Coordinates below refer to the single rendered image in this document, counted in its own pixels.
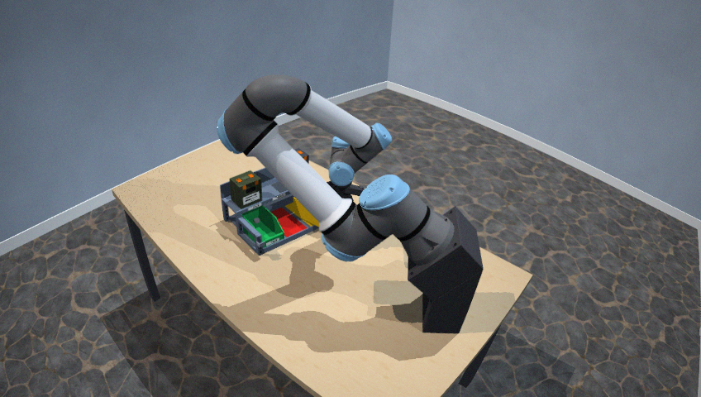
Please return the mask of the dark green case with orange latches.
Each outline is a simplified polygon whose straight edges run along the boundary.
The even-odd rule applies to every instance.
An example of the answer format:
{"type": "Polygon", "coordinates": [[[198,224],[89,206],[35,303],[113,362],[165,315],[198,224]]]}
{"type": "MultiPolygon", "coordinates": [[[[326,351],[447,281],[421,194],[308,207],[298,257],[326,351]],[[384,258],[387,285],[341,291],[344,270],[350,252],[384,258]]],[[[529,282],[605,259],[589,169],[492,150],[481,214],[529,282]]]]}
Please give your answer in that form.
{"type": "Polygon", "coordinates": [[[245,208],[262,201],[261,178],[251,170],[230,178],[231,200],[245,208]]]}

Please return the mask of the green bin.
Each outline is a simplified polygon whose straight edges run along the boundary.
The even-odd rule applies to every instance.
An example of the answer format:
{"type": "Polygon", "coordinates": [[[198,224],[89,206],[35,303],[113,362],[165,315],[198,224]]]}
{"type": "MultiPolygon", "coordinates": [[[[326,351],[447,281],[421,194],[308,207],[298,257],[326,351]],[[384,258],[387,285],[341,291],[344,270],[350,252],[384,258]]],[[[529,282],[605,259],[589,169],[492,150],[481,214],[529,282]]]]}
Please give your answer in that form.
{"type": "MultiPolygon", "coordinates": [[[[264,206],[243,213],[242,217],[262,235],[262,242],[265,242],[263,248],[284,239],[284,231],[278,219],[264,206]],[[254,223],[255,218],[259,218],[260,222],[254,223]]],[[[255,238],[245,228],[244,233],[253,242],[255,241],[255,238]]]]}

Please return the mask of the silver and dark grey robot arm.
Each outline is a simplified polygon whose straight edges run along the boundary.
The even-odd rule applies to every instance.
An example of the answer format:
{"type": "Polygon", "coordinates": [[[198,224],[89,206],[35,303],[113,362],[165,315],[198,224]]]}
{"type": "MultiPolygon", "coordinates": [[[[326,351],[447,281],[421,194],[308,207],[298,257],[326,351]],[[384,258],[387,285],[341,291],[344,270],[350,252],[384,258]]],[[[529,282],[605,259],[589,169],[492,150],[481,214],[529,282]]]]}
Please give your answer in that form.
{"type": "Polygon", "coordinates": [[[358,204],[342,198],[279,134],[274,119],[282,112],[335,136],[328,171],[337,186],[350,184],[392,137],[381,124],[369,127],[301,79],[281,74],[252,81],[217,122],[219,139],[229,151],[255,157],[319,221],[326,235],[322,243],[335,258],[355,261],[391,235],[417,265],[435,260],[448,247],[454,224],[396,175],[381,176],[366,189],[345,188],[345,194],[360,196],[358,204]]]}

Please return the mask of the grey metal shelf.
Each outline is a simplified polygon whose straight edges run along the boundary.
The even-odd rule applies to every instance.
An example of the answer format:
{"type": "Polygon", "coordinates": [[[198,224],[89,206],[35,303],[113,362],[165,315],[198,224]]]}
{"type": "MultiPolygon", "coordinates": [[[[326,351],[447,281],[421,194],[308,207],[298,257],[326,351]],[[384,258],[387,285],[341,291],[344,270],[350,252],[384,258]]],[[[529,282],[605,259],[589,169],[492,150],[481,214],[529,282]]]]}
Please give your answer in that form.
{"type": "Polygon", "coordinates": [[[225,222],[230,220],[236,226],[237,234],[254,252],[260,256],[319,228],[294,214],[293,195],[266,168],[254,173],[261,178],[262,201],[246,208],[239,208],[231,200],[229,181],[220,184],[223,219],[225,222]],[[242,217],[243,213],[262,205],[275,215],[284,231],[284,239],[264,248],[265,242],[262,242],[262,235],[242,217]],[[229,216],[228,207],[235,214],[229,216]],[[255,238],[255,242],[244,233],[243,227],[255,238]]]}

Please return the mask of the yellow bin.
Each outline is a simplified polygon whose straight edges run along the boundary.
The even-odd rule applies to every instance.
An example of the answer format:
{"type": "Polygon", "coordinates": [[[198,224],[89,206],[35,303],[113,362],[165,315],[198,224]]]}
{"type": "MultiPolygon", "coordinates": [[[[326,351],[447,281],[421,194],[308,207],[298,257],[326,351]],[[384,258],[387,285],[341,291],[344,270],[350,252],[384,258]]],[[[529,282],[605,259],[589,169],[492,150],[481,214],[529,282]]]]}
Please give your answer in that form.
{"type": "Polygon", "coordinates": [[[319,222],[316,218],[295,198],[293,197],[294,214],[319,227],[319,222]]]}

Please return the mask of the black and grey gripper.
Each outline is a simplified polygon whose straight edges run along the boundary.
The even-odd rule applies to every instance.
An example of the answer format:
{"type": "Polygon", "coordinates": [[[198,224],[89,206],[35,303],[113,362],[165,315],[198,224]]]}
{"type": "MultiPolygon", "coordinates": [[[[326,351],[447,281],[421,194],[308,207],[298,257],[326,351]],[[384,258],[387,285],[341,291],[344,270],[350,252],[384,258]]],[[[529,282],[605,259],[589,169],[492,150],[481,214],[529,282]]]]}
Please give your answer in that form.
{"type": "Polygon", "coordinates": [[[327,183],[328,183],[343,199],[352,199],[352,200],[354,201],[354,199],[352,198],[352,196],[351,196],[350,194],[345,194],[345,193],[344,193],[345,188],[351,186],[352,181],[351,181],[351,183],[348,184],[347,186],[337,186],[337,185],[333,184],[331,181],[328,181],[327,183]]]}

